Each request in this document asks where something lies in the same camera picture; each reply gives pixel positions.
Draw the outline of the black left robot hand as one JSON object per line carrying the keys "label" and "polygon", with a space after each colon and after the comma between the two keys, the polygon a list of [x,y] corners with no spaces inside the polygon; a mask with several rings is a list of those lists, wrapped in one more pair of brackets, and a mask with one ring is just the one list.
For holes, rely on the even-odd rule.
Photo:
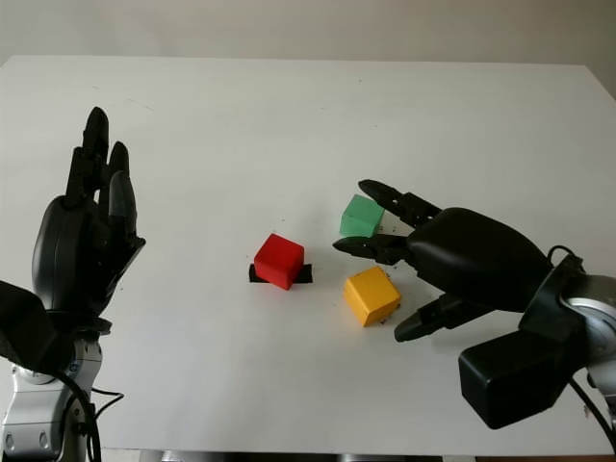
{"label": "black left robot hand", "polygon": [[116,286],[146,241],[124,143],[109,142],[109,120],[90,111],[73,150],[64,194],[47,206],[32,263],[35,294],[58,328],[99,330]]}

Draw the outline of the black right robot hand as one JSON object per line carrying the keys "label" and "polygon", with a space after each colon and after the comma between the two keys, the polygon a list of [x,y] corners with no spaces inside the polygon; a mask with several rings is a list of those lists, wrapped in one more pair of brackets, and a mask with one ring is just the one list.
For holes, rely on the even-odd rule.
{"label": "black right robot hand", "polygon": [[442,291],[395,329],[399,343],[453,329],[493,311],[522,313],[552,270],[548,256],[510,226],[470,209],[441,209],[372,179],[360,189],[409,225],[406,236],[341,238],[335,249],[393,266],[404,262]]}

